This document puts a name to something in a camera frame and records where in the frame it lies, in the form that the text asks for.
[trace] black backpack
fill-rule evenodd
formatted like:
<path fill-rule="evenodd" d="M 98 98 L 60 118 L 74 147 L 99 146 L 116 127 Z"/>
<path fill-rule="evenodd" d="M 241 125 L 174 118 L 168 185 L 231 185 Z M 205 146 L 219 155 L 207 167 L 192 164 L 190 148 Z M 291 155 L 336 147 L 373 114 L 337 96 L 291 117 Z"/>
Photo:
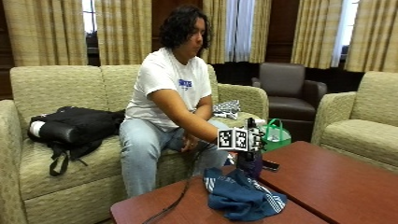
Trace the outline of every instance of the black backpack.
<path fill-rule="evenodd" d="M 48 144 L 54 151 L 50 174 L 64 174 L 70 160 L 80 161 L 88 166 L 82 157 L 100 147 L 110 135 L 119 134 L 123 121 L 123 111 L 110 112 L 75 106 L 64 106 L 54 114 L 32 117 L 28 137 Z M 66 158 L 58 172 L 55 168 L 63 157 Z"/>

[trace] blue jeans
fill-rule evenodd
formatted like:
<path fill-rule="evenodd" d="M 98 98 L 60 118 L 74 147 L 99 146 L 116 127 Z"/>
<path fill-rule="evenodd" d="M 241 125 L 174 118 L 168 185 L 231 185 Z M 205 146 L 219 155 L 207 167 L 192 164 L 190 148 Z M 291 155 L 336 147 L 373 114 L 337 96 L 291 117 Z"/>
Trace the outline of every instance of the blue jeans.
<path fill-rule="evenodd" d="M 215 120 L 209 122 L 220 129 L 228 126 Z M 171 148 L 183 149 L 184 129 L 178 128 L 172 132 L 163 131 L 156 125 L 144 119 L 127 119 L 122 124 L 120 137 L 123 144 L 122 162 L 124 185 L 128 197 L 144 194 L 156 187 L 158 162 L 162 151 Z M 207 146 L 207 142 L 199 141 L 197 148 Z M 208 167 L 221 167 L 227 161 L 228 152 L 212 147 L 201 153 L 195 168 L 195 175 L 203 174 Z"/>

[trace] window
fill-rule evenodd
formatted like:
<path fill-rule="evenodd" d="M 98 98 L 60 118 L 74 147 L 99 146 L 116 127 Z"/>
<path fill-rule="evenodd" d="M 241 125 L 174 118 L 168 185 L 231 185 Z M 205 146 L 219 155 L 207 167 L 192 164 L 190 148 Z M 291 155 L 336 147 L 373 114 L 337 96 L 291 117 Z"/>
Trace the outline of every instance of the window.
<path fill-rule="evenodd" d="M 227 62 L 249 61 L 255 3 L 256 0 L 228 0 L 227 2 Z"/>
<path fill-rule="evenodd" d="M 348 11 L 347 11 L 345 33 L 343 36 L 344 46 L 351 44 L 351 36 L 352 36 L 353 25 L 356 22 L 359 3 L 360 0 L 349 0 Z"/>
<path fill-rule="evenodd" d="M 333 50 L 332 67 L 337 67 L 341 60 L 348 57 L 351 36 L 356 21 L 357 8 L 361 0 L 344 0 L 341 20 Z"/>
<path fill-rule="evenodd" d="M 83 0 L 84 22 L 86 22 L 86 43 L 88 54 L 99 53 L 99 37 L 95 0 Z"/>
<path fill-rule="evenodd" d="M 83 7 L 84 7 L 84 20 L 86 20 L 86 33 L 92 34 L 98 31 L 95 0 L 83 0 Z"/>

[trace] wooden coffee table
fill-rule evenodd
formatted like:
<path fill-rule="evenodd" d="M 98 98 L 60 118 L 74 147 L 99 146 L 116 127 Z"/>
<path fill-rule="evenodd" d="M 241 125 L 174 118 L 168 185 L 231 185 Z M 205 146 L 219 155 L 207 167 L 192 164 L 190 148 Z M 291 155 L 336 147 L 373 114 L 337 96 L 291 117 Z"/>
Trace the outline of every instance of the wooden coffee table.
<path fill-rule="evenodd" d="M 260 181 L 331 223 L 398 223 L 398 175 L 305 142 L 263 154 Z"/>
<path fill-rule="evenodd" d="M 229 172 L 235 167 L 225 167 L 224 172 Z M 156 215 L 180 197 L 186 181 L 168 185 L 154 190 L 144 195 L 115 203 L 111 207 L 111 215 L 118 224 L 144 223 L 150 217 Z M 223 212 L 213 210 L 208 206 L 208 190 L 203 184 L 200 176 L 193 177 L 190 189 L 178 207 L 152 223 L 236 223 L 223 216 Z M 259 221 L 239 222 L 251 223 L 328 223 L 319 216 L 312 214 L 295 202 L 288 201 L 283 212 L 272 217 L 265 217 Z"/>

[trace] man's arm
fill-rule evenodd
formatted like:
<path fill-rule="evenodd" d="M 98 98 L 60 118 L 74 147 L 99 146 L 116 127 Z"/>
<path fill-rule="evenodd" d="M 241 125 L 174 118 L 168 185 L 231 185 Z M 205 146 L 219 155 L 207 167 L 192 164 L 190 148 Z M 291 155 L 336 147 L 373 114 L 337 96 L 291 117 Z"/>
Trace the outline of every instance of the man's arm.
<path fill-rule="evenodd" d="M 207 142 L 213 142 L 219 137 L 219 129 L 207 120 L 212 117 L 212 97 L 207 96 L 199 101 L 196 114 L 191 113 L 186 102 L 174 90 L 159 90 L 150 94 L 151 100 L 160 107 L 163 113 L 192 135 Z"/>
<path fill-rule="evenodd" d="M 213 100 L 212 95 L 203 97 L 199 101 L 196 115 L 203 119 L 209 120 L 213 116 Z"/>

